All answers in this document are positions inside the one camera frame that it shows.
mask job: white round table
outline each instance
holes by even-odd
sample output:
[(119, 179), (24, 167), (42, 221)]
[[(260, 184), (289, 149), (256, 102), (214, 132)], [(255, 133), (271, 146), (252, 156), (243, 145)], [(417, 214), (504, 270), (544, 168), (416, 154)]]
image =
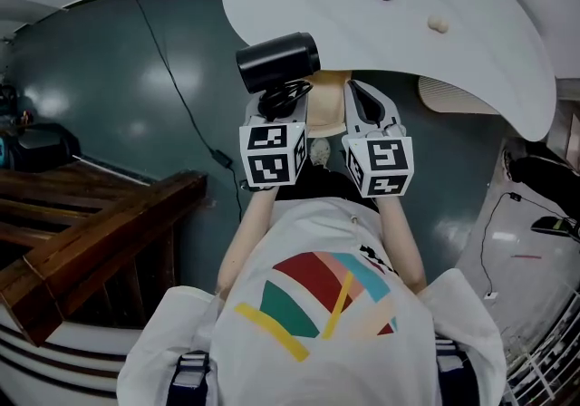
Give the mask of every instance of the white round table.
[[(556, 82), (516, 0), (223, 0), (248, 44), (306, 32), (324, 70), (413, 73), (468, 92), (528, 140), (548, 132)], [(430, 16), (449, 24), (442, 34)]]

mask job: white t-shirt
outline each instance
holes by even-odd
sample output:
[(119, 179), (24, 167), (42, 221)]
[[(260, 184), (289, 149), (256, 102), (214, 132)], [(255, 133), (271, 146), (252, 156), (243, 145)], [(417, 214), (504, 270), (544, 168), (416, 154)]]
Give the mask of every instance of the white t-shirt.
[[(391, 270), (380, 236), (379, 215), (346, 200), (276, 202), (271, 228), (211, 333), (221, 404), (439, 405), (436, 332), (466, 350), (481, 406), (499, 403), (501, 339), (461, 272), (448, 271), (418, 297)], [(172, 322), (174, 344), (167, 324), (154, 315), (147, 346), (131, 351), (119, 379), (121, 404), (144, 388), (139, 378), (161, 358), (156, 350), (165, 363), (188, 351), (176, 345), (194, 330), (191, 321), (188, 328)], [(152, 348), (162, 327), (163, 345)], [(164, 392), (170, 367), (158, 385), (149, 375), (147, 388)]]

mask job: power cord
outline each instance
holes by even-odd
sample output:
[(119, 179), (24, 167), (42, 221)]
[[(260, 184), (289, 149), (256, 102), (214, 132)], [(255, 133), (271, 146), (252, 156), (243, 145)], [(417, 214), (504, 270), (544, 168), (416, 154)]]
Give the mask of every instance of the power cord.
[(157, 53), (159, 54), (159, 58), (163, 62), (163, 65), (165, 66), (165, 69), (167, 70), (167, 73), (169, 74), (171, 82), (173, 83), (173, 87), (175, 87), (175, 91), (178, 93), (178, 96), (179, 96), (179, 99), (181, 100), (181, 103), (183, 103), (183, 106), (185, 107), (186, 111), (188, 112), (188, 116), (189, 116), (189, 120), (191, 121), (191, 125), (193, 126), (193, 129), (195, 130), (195, 132), (198, 134), (199, 139), (201, 140), (201, 143), (203, 143), (203, 145), (206, 147), (206, 149), (208, 149), (209, 154), (211, 155), (211, 158), (213, 158), (215, 162), (219, 163), (224, 169), (230, 170), (232, 172), (232, 175), (234, 178), (234, 187), (236, 188), (236, 202), (237, 202), (237, 208), (238, 208), (238, 220), (239, 220), (239, 222), (242, 222), (242, 204), (240, 203), (240, 200), (239, 200), (239, 189), (238, 189), (238, 185), (237, 185), (236, 172), (232, 168), (233, 160), (223, 151), (215, 150), (215, 149), (211, 148), (211, 146), (208, 144), (205, 137), (203, 136), (203, 134), (199, 130), (199, 127), (196, 124), (196, 120), (194, 119), (193, 114), (191, 114), (191, 110), (189, 109), (188, 104), (185, 102), (185, 99), (183, 98), (183, 95), (181, 94), (181, 91), (179, 90), (178, 84), (176, 83), (175, 77), (173, 76), (173, 72), (171, 71), (171, 68), (169, 68), (169, 64), (168, 64), (167, 60), (165, 59), (165, 57), (163, 56), (163, 52), (161, 51), (160, 44), (157, 41), (157, 37), (155, 36), (155, 33), (153, 33), (153, 28), (151, 27), (149, 19), (148, 19), (147, 15), (145, 14), (145, 10), (143, 9), (143, 6), (141, 5), (139, 0), (135, 0), (135, 3), (137, 4), (137, 6), (139, 7), (139, 9), (141, 11), (143, 19), (145, 20), (145, 24), (147, 25), (147, 28), (149, 29), (149, 32), (151, 34), (151, 38), (153, 39), (153, 43), (155, 43), (155, 48), (157, 49)]
[(483, 238), (481, 238), (481, 251), (479, 253), (479, 261), (481, 262), (481, 267), (483, 269), (483, 272), (486, 274), (486, 277), (488, 278), (488, 282), (489, 282), (489, 292), (487, 293), (487, 295), (490, 295), (493, 292), (493, 282), (491, 281), (491, 278), (489, 277), (488, 270), (486, 269), (486, 266), (483, 263), (484, 244), (486, 241), (486, 235), (488, 234), (488, 227), (489, 227), (489, 224), (491, 223), (491, 219), (493, 218), (493, 215), (496, 212), (496, 209), (498, 209), (499, 203), (501, 203), (501, 200), (506, 195), (509, 195), (509, 197), (511, 199), (513, 199), (514, 201), (517, 201), (517, 202), (520, 202), (521, 200), (527, 201), (528, 203), (531, 203), (532, 205), (536, 205), (537, 207), (540, 207), (542, 209), (545, 209), (546, 211), (549, 211), (554, 216), (557, 216), (563, 220), (571, 219), (570, 217), (564, 217), (564, 216), (556, 213), (555, 211), (552, 211), (551, 209), (546, 208), (545, 206), (542, 206), (539, 203), (536, 203), (535, 201), (532, 201), (531, 199), (524, 198), (516, 192), (504, 192), (504, 193), (502, 193), (498, 199), (498, 202), (496, 203), (496, 206), (493, 207), (493, 209), (491, 210), (491, 214), (489, 215), (488, 223), (486, 224), (485, 228), (483, 229)]

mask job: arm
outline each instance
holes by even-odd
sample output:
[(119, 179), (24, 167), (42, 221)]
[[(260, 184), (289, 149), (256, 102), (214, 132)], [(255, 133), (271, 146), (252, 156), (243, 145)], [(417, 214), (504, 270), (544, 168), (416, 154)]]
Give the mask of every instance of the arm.
[(397, 197), (379, 197), (376, 201), (381, 214), (382, 244), (387, 256), (403, 283), (417, 294), (427, 286), (427, 280), (401, 202)]
[(224, 299), (236, 282), (244, 263), (270, 228), (277, 193), (278, 187), (274, 187), (256, 192), (252, 196), (217, 275), (217, 292), (222, 293)]

